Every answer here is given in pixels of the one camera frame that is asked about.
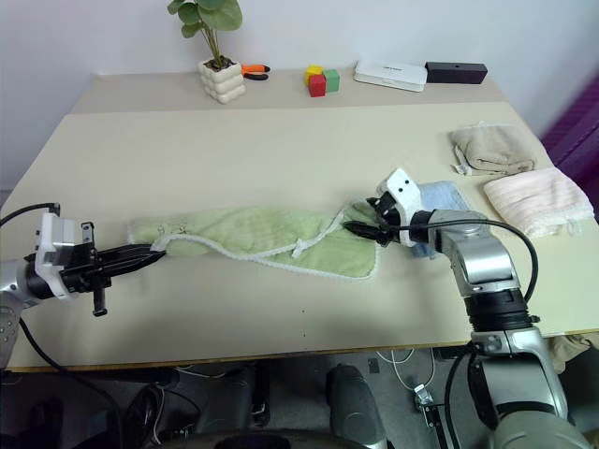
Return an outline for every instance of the white bracket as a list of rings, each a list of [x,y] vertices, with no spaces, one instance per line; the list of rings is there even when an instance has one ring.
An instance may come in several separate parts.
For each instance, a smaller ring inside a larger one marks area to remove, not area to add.
[[[48,284],[52,293],[59,299],[77,297],[77,293],[70,293],[66,289],[60,276],[75,246],[75,220],[60,218],[55,213],[44,213],[37,246],[37,275]]]
[[[401,168],[395,170],[391,175],[381,182],[377,188],[380,195],[389,192],[395,199],[395,209],[400,213],[401,225],[409,225],[412,217],[422,208],[422,199],[418,185]],[[400,231],[400,244],[414,246],[416,243],[410,240],[409,231]]]

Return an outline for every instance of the green block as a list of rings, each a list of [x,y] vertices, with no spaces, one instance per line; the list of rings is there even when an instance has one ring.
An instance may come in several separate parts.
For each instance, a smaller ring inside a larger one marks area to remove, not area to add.
[[[327,92],[339,91],[339,72],[334,68],[323,70],[322,74],[327,80]]]

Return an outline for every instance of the light green towel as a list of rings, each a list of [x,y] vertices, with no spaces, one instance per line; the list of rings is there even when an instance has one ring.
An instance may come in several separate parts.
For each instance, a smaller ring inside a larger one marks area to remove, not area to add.
[[[237,260],[331,277],[367,279],[377,245],[342,228],[345,220],[374,224],[373,209],[354,203],[330,216],[277,208],[208,210],[129,224],[131,243],[152,243],[169,255],[216,251]]]

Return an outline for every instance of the pink towel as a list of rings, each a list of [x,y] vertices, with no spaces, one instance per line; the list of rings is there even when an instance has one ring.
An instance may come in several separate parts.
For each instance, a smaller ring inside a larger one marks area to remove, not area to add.
[[[592,204],[570,178],[556,168],[529,171],[488,182],[485,193],[504,220],[529,237],[557,233],[593,217]]]

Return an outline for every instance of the green leaf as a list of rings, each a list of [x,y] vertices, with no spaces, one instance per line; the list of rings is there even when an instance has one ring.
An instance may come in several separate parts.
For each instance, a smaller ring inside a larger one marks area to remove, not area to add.
[[[186,39],[189,39],[190,37],[195,36],[201,27],[202,27],[202,25],[200,23],[192,23],[190,25],[184,25],[181,27],[181,34]]]
[[[195,3],[183,3],[179,10],[179,19],[186,25],[193,25],[199,22],[199,14],[197,14],[197,6]]]
[[[225,0],[196,0],[197,4],[207,11],[214,11],[221,7]]]
[[[233,31],[241,26],[243,17],[237,0],[224,0],[223,5],[214,11],[198,7],[199,17],[214,30]]]
[[[177,14],[177,10],[183,4],[185,0],[172,0],[167,6],[168,14],[171,16]]]

